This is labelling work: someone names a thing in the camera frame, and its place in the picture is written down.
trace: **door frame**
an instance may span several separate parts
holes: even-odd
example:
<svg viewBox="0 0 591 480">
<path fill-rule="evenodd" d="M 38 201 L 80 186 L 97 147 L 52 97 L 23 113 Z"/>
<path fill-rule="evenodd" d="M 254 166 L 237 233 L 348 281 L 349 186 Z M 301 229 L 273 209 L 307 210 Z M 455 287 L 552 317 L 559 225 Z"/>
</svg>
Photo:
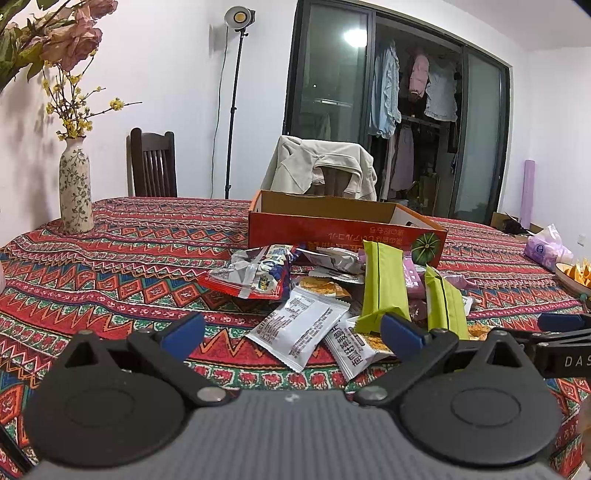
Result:
<svg viewBox="0 0 591 480">
<path fill-rule="evenodd" d="M 306 38 L 310 22 L 312 5 L 339 8 L 341 10 L 358 12 L 368 17 L 368 44 L 365 49 L 365 81 L 361 104 L 361 122 L 359 126 L 359 144 L 363 148 L 369 147 L 369 93 L 371 91 L 371 73 L 375 65 L 375 14 L 372 8 L 351 4 L 340 0 L 298 0 L 295 9 L 294 32 L 291 41 L 291 59 L 287 73 L 287 94 L 285 98 L 285 115 L 283 119 L 283 134 L 290 135 L 293 128 L 294 112 L 301 109 L 301 93 L 304 84 L 304 66 L 306 64 Z"/>
<path fill-rule="evenodd" d="M 501 198 L 501 187 L 505 174 L 505 164 L 507 159 L 507 147 L 509 144 L 509 124 L 511 111 L 511 75 L 509 67 L 493 57 L 482 53 L 480 50 L 472 48 L 469 45 L 462 47 L 462 114 L 460 125 L 460 143 L 457 150 L 457 163 L 455 166 L 452 201 L 450 202 L 448 218 L 455 218 L 455 208 L 457 194 L 460 187 L 460 178 L 462 176 L 462 165 L 464 162 L 464 153 L 466 147 L 466 130 L 468 115 L 468 91 L 469 91 L 469 59 L 468 54 L 479 57 L 481 60 L 494 65 L 501 72 L 501 104 L 499 106 L 499 141 L 497 143 L 495 168 L 491 183 L 491 192 L 489 194 L 488 204 L 486 205 L 485 225 L 490 225 L 492 214 L 496 212 Z"/>
</svg>

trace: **bowl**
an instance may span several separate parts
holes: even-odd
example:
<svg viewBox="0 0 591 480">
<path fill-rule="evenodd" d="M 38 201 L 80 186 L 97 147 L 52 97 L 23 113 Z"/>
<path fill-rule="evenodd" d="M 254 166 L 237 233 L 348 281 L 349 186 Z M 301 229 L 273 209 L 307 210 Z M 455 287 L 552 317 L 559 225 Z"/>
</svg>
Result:
<svg viewBox="0 0 591 480">
<path fill-rule="evenodd" d="M 556 276 L 566 288 L 570 291 L 575 292 L 578 296 L 582 293 L 585 293 L 589 298 L 591 298 L 591 288 L 585 287 L 585 285 L 580 284 L 579 282 L 570 278 L 564 270 L 567 268 L 572 267 L 572 265 L 567 265 L 566 263 L 557 263 L 556 264 Z"/>
</svg>

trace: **metal screw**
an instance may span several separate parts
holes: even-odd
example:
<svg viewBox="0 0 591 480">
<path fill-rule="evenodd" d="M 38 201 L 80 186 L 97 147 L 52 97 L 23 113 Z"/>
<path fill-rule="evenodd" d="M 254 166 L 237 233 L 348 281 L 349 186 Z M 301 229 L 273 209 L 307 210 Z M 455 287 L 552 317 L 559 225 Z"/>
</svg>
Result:
<svg viewBox="0 0 591 480">
<path fill-rule="evenodd" d="M 226 398 L 226 391 L 220 387 L 204 387 L 197 392 L 197 398 L 208 403 L 220 402 Z"/>
<path fill-rule="evenodd" d="M 358 395 L 365 401 L 381 401 L 388 396 L 388 392 L 384 387 L 370 385 L 359 390 Z"/>
</svg>

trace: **patterned tablecloth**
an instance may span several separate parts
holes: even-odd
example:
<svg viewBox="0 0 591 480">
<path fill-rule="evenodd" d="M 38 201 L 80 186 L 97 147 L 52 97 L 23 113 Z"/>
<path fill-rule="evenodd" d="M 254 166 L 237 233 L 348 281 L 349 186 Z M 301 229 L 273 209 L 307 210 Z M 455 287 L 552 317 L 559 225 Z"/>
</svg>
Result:
<svg viewBox="0 0 591 480">
<path fill-rule="evenodd" d="M 54 221 L 0 249 L 7 277 L 0 295 L 0 423 L 31 458 L 22 410 L 80 329 L 121 339 L 201 311 L 205 339 L 187 363 L 224 387 L 352 392 L 392 367 L 373 365 L 346 384 L 321 345 L 297 374 L 245 338 L 271 311 L 268 303 L 232 298 L 193 281 L 204 268 L 224 266 L 232 249 L 246 247 L 247 208 L 247 202 L 231 200 L 101 200 L 92 232 L 64 236 Z M 440 269 L 461 272 L 481 287 L 470 292 L 482 302 L 470 321 L 535 330 L 542 312 L 580 311 L 551 273 L 521 255 L 523 246 L 513 238 L 487 226 L 439 221 L 449 230 Z M 574 378 L 548 380 L 548 386 L 564 413 L 551 464 L 567 476 L 582 458 L 576 414 L 589 387 Z M 2 476 L 20 473 L 0 450 Z"/>
</svg>

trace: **dark wooden chair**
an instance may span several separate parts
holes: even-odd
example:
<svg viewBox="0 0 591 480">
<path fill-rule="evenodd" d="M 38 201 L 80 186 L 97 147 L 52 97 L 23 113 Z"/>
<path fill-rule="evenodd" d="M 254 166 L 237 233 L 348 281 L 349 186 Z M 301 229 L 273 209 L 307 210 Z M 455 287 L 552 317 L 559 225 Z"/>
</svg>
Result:
<svg viewBox="0 0 591 480">
<path fill-rule="evenodd" d="M 145 134 L 134 128 L 130 135 L 131 167 L 138 197 L 176 197 L 174 133 Z"/>
</svg>

